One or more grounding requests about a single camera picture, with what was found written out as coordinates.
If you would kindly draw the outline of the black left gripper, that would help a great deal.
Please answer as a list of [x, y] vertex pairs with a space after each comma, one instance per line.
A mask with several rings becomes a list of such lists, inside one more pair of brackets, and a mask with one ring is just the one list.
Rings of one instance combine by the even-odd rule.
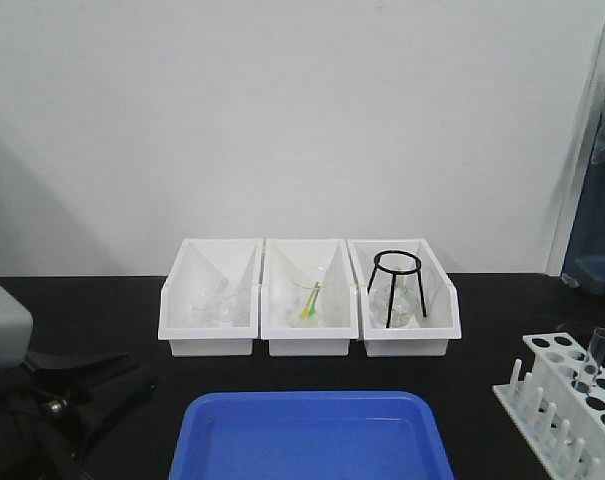
[[[158, 375], [128, 353], [58, 355], [30, 351], [27, 370], [42, 386], [70, 388], [71, 411], [83, 428], [77, 457], [139, 405], [148, 402]], [[0, 479], [27, 474], [36, 463], [46, 479], [83, 479], [70, 442], [53, 426], [30, 375], [0, 374]]]

